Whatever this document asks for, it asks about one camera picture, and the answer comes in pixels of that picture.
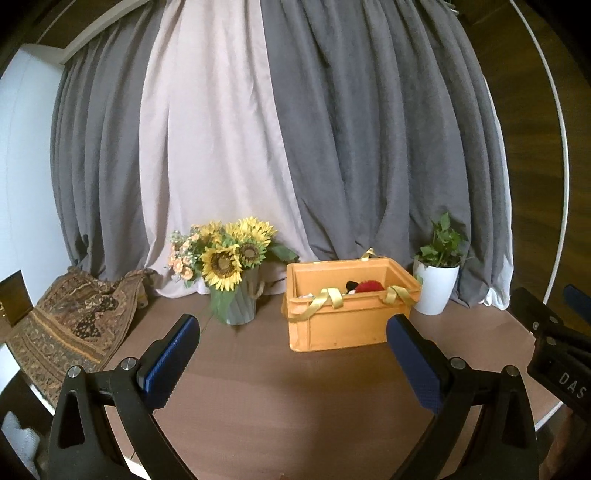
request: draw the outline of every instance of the blue gripper pad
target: blue gripper pad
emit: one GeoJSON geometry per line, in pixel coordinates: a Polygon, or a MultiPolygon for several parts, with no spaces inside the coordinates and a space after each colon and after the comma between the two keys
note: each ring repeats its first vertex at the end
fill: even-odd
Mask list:
{"type": "Polygon", "coordinates": [[[200,339],[199,322],[182,315],[166,337],[150,345],[139,360],[137,382],[144,393],[144,404],[151,411],[163,408],[200,339]]]}
{"type": "Polygon", "coordinates": [[[423,339],[403,314],[389,319],[386,339],[421,406],[437,415],[443,405],[441,383],[448,378],[441,378],[442,375],[445,376],[444,369],[441,368],[438,368],[440,375],[437,375],[425,355],[433,356],[435,347],[439,352],[436,353],[435,360],[440,361],[443,358],[447,362],[447,359],[434,343],[423,339]]]}
{"type": "Polygon", "coordinates": [[[574,285],[566,285],[562,295],[566,304],[591,325],[591,298],[574,285]]]}

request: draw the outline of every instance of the orange plastic crate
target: orange plastic crate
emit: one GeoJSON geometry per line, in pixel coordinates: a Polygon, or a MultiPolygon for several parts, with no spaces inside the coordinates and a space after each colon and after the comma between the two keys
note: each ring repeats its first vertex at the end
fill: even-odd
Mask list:
{"type": "Polygon", "coordinates": [[[298,298],[302,295],[317,296],[328,287],[336,287],[344,294],[341,308],[334,309],[329,300],[307,320],[290,322],[292,350],[309,352],[382,343],[386,341],[388,319],[397,313],[410,314],[411,307],[400,297],[393,304],[385,304],[384,291],[345,294],[349,280],[378,280],[385,288],[404,287],[415,302],[421,295],[418,281],[391,258],[290,264],[282,307],[286,318],[294,319],[310,306],[313,299],[298,298]]]}

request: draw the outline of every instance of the red plush toy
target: red plush toy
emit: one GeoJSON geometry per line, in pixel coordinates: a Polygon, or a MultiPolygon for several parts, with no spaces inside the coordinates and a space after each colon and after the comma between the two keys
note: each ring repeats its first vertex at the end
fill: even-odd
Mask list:
{"type": "Polygon", "coordinates": [[[366,293],[368,291],[382,291],[384,286],[377,280],[367,280],[355,287],[355,293],[366,293]]]}

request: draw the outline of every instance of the yellow ribbon handle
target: yellow ribbon handle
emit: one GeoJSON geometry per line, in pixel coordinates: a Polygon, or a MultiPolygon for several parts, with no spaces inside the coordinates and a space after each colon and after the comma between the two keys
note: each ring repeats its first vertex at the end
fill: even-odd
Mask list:
{"type": "Polygon", "coordinates": [[[314,315],[318,310],[322,308],[322,306],[327,302],[328,299],[331,299],[333,308],[339,309],[343,306],[343,296],[341,295],[338,288],[329,287],[323,288],[320,290],[320,294],[316,296],[312,303],[304,313],[300,313],[297,317],[288,319],[290,323],[298,323],[298,322],[305,322],[309,319],[312,315],[314,315]]]}
{"type": "Polygon", "coordinates": [[[416,301],[410,296],[408,290],[404,287],[399,287],[398,285],[390,285],[386,288],[386,296],[382,301],[384,303],[393,304],[398,297],[400,297],[400,299],[409,307],[416,304],[416,301]]]}
{"type": "Polygon", "coordinates": [[[372,255],[375,256],[375,257],[377,257],[377,255],[374,252],[374,249],[373,248],[370,248],[363,255],[361,255],[360,260],[363,260],[364,262],[366,262],[367,260],[369,260],[369,257],[371,257],[372,255]]]}

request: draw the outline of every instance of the white wall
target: white wall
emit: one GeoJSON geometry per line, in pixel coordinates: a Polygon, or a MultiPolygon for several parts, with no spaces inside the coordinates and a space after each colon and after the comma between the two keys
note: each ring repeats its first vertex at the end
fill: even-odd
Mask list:
{"type": "Polygon", "coordinates": [[[0,280],[22,270],[33,304],[70,265],[50,172],[62,70],[20,49],[0,78],[0,280]]]}

